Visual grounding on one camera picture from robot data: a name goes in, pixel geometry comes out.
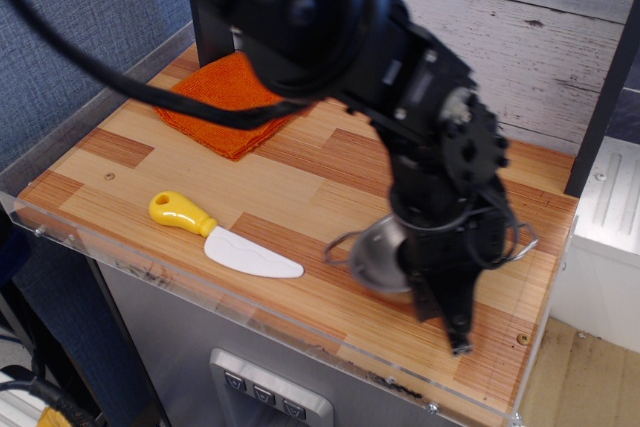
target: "white knife blade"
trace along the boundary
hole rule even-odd
[[[304,274],[302,265],[219,227],[215,219],[178,192],[164,191],[154,196],[149,214],[159,224],[205,237],[205,255],[230,269],[275,279],[293,279]]]

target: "folded cloth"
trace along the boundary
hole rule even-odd
[[[240,51],[204,66],[171,90],[226,110],[244,110],[283,100],[262,85],[247,56]],[[237,130],[158,107],[156,112],[170,126],[233,161],[258,147],[291,119],[283,117],[254,130]]]

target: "black cable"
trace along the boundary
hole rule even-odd
[[[20,339],[16,339],[15,337],[10,337],[8,335],[0,334],[0,340],[4,340],[5,342],[13,342],[13,343],[22,345],[22,342],[20,342]]]
[[[435,225],[433,227],[424,227],[424,226],[412,224],[410,221],[403,219],[400,215],[396,215],[395,219],[398,221],[398,223],[404,225],[409,229],[415,230],[417,232],[431,233],[431,234],[441,234],[441,233],[452,232],[453,230],[457,229],[462,224],[464,224],[469,217],[476,215],[478,213],[484,212],[484,210],[482,211],[472,210],[473,205],[475,204],[475,201],[476,201],[476,195],[474,193],[471,193],[471,197],[465,201],[464,210],[460,213],[458,217],[451,220],[447,224]]]
[[[285,100],[271,106],[227,111],[174,92],[151,87],[122,75],[69,43],[53,30],[26,0],[9,0],[9,2],[38,35],[68,60],[116,92],[146,104],[241,130],[255,129],[270,120],[300,112],[310,105],[310,103]]]
[[[507,225],[513,230],[513,242],[511,245],[511,249],[506,255],[502,255],[497,259],[493,259],[491,261],[487,261],[483,259],[475,246],[475,236],[474,229],[472,227],[468,227],[465,230],[465,248],[469,256],[473,259],[475,263],[477,263],[480,267],[487,270],[494,270],[499,267],[502,267],[507,262],[511,262],[514,260],[513,254],[515,253],[518,243],[520,242],[520,226],[518,223],[518,219],[515,214],[509,207],[509,204],[506,200],[495,195],[495,191],[491,190],[490,187],[483,187],[478,189],[478,193],[482,198],[484,198],[489,204],[500,211],[500,213],[504,216]]]
[[[0,384],[0,392],[7,390],[23,390],[42,400],[53,410],[60,412],[74,427],[96,427],[96,422],[86,411],[65,392],[55,385],[35,377],[33,380],[10,380]]]

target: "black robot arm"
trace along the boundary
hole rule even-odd
[[[496,175],[508,142],[469,67],[402,0],[198,0],[240,29],[261,81],[294,101],[333,97],[371,118],[387,147],[398,264],[417,316],[442,315],[455,354],[471,350],[473,290],[514,260],[520,226]]]

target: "wooden cutting board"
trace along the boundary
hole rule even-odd
[[[194,47],[152,83],[168,89],[197,68]],[[541,241],[523,260],[483,273],[474,353],[459,358],[442,321],[417,322],[406,294],[369,291],[346,267],[323,262],[327,243],[389,213],[385,150],[364,116],[349,116],[337,103],[317,105],[234,163],[129,101],[22,192],[19,209],[26,222],[98,260],[226,309],[296,348],[313,346],[309,351],[322,352],[324,361],[398,395],[437,401],[469,424],[501,425],[500,415],[516,407],[541,335],[576,208],[576,199],[562,194],[572,157],[521,143],[509,157],[501,177],[510,201]],[[249,277],[206,258],[203,238],[149,218],[150,199],[168,189],[223,227],[301,263],[305,275]],[[346,257],[348,247],[337,255]],[[520,334],[529,339],[525,345]]]

